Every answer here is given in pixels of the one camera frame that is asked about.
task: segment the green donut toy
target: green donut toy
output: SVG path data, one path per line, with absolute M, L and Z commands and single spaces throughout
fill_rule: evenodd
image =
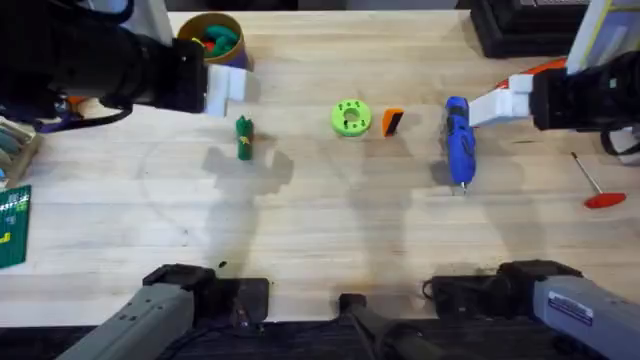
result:
M 371 110 L 360 100 L 342 100 L 331 110 L 331 126 L 340 135 L 360 136 L 371 127 Z

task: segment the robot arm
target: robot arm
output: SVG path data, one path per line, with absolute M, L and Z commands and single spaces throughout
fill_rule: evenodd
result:
M 637 359 L 640 306 L 553 261 L 515 261 L 495 276 L 431 279 L 444 319 L 536 319 L 612 360 Z
M 117 313 L 59 360 L 155 359 L 203 319 L 222 325 L 267 317 L 267 279 L 219 279 L 212 269 L 164 265 Z
M 173 38 L 164 1 L 89 2 L 116 13 L 79 3 L 0 1 L 0 40 L 9 50 L 0 57 L 0 115 L 55 132 L 119 121 L 134 104 L 224 116 L 227 99 L 257 96 L 250 72 L 205 65 L 199 44 Z M 69 118 L 69 96 L 98 98 L 120 113 Z
M 532 116 L 539 130 L 600 132 L 607 153 L 639 161 L 630 156 L 640 152 L 638 9 L 637 0 L 591 1 L 565 68 L 511 76 L 508 88 L 470 103 L 470 124 Z

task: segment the cable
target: cable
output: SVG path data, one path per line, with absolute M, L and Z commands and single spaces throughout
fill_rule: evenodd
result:
M 219 334 L 224 334 L 222 332 L 220 332 L 220 330 L 223 330 L 224 328 L 216 328 L 216 327 L 208 327 L 203 329 L 202 331 L 200 331 L 199 333 L 196 333 L 195 335 L 192 335 L 190 337 L 188 337 L 185 340 L 182 340 L 180 342 L 180 344 L 178 344 L 175 349 L 173 350 L 173 352 L 171 353 L 171 355 L 169 355 L 165 360 L 172 360 L 174 359 L 182 350 L 184 350 L 188 345 L 193 344 L 194 341 L 202 338 L 205 335 L 209 335 L 215 331 L 218 331 Z
M 334 325 L 338 322 L 339 318 L 336 318 L 334 320 L 331 321 L 327 321 L 327 322 L 323 322 L 322 324 L 318 324 L 318 325 L 313 325 L 313 326 L 309 326 L 308 328 L 305 329 L 301 329 L 301 330 L 296 330 L 294 334 L 292 334 L 292 336 L 298 336 L 300 334 L 304 334 L 306 332 L 309 331 L 313 331 L 313 330 L 318 330 L 324 327 L 328 327 L 331 325 Z M 184 350 L 185 348 L 187 348 L 187 346 L 189 345 L 193 345 L 193 343 L 198 340 L 201 339 L 202 337 L 209 335 L 211 333 L 217 332 L 220 335 L 225 335 L 225 336 L 232 336 L 235 338 L 239 338 L 239 339 L 257 339 L 257 338 L 261 338 L 264 336 L 264 328 L 262 326 L 259 327 L 259 333 L 257 335 L 241 335 L 238 333 L 233 333 L 230 331 L 224 331 L 224 330 L 232 330 L 233 327 L 229 326 L 229 327 L 207 327 L 202 329 L 200 332 L 196 332 L 195 334 L 187 337 L 186 339 L 180 341 L 180 343 L 178 345 L 175 346 L 175 348 L 173 349 L 173 352 L 166 357 L 164 360 L 173 360 L 176 356 L 178 356 L 178 354 Z

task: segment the wooden table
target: wooden table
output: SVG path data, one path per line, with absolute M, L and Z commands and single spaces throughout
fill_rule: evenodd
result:
M 194 14 L 172 14 L 174 29 Z M 225 119 L 137 107 L 127 120 L 47 137 L 33 184 L 25 264 L 0 271 L 0 327 L 98 324 L 165 263 L 272 281 L 270 319 L 328 319 L 341 292 L 395 316 L 430 314 L 434 274 L 553 259 L 640 301 L 640 169 L 594 136 L 529 121 L 477 131 L 470 194 L 452 196 L 440 141 L 450 95 L 476 97 L 541 59 L 482 57 L 463 11 L 238 13 L 261 79 L 257 105 Z M 344 98 L 371 105 L 361 138 L 329 125 Z M 403 107 L 397 136 L 382 112 Z M 256 123 L 236 159 L 234 121 Z M 576 151 L 607 190 L 590 196 Z

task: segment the red lever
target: red lever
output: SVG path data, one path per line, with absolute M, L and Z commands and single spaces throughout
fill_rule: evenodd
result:
M 620 204 L 627 198 L 623 193 L 602 193 L 587 199 L 584 206 L 589 209 L 602 209 Z

